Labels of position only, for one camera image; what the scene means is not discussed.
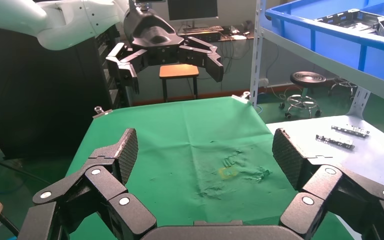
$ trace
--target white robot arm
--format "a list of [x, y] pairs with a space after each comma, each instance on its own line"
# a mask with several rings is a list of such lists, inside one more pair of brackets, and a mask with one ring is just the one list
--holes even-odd
[[0, 29], [28, 34], [62, 50], [123, 23], [129, 0], [0, 0]]

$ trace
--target stool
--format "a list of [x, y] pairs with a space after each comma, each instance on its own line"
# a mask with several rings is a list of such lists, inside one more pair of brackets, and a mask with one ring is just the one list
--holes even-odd
[[200, 75], [198, 67], [189, 64], [165, 65], [159, 69], [159, 78], [162, 80], [162, 94], [164, 103], [168, 102], [167, 80], [193, 78], [193, 99], [198, 99], [197, 77]]
[[355, 85], [354, 83], [351, 83], [343, 78], [335, 78], [333, 80], [335, 82], [335, 84], [332, 85], [332, 87], [330, 88], [330, 90], [327, 92], [327, 95], [330, 97], [332, 96], [332, 91], [334, 90], [334, 87], [336, 86], [342, 86], [342, 87], [345, 87], [345, 88], [349, 88], [351, 90], [351, 94], [349, 95], [349, 99], [353, 99], [354, 98], [354, 89], [357, 88], [358, 86]]
[[[292, 95], [286, 99], [286, 102], [290, 105], [290, 107], [287, 109], [285, 117], [287, 119], [291, 118], [292, 115], [289, 113], [289, 111], [292, 108], [307, 109], [310, 118], [312, 117], [312, 109], [317, 108], [315, 116], [320, 117], [322, 111], [320, 110], [319, 105], [317, 104], [316, 100], [307, 96], [307, 92], [309, 88], [317, 87], [326, 82], [326, 78], [318, 73], [309, 71], [299, 71], [293, 73], [290, 76], [290, 81], [300, 87], [303, 87], [304, 89], [302, 90], [301, 95]], [[282, 102], [280, 104], [280, 108], [285, 108], [285, 102]]]

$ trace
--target wooden stool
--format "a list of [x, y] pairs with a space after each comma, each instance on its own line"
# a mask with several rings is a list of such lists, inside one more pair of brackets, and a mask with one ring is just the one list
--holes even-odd
[[162, 94], [164, 103], [168, 102], [167, 79], [193, 78], [193, 98], [198, 99], [197, 77], [200, 75], [198, 67], [189, 64], [165, 65], [159, 69], [159, 78], [162, 80]]

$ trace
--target black cabinet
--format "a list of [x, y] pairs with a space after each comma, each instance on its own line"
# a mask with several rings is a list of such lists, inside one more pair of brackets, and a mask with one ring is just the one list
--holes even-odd
[[0, 29], [0, 148], [7, 158], [73, 155], [94, 107], [128, 105], [106, 69], [105, 34], [52, 51], [33, 36]]

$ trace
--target wall outlet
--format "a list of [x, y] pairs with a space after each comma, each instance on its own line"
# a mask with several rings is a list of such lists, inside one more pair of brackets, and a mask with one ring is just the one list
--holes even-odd
[[264, 77], [264, 78], [260, 78], [259, 81], [258, 81], [258, 87], [261, 88], [261, 87], [265, 87], [267, 88], [269, 86], [269, 79]]

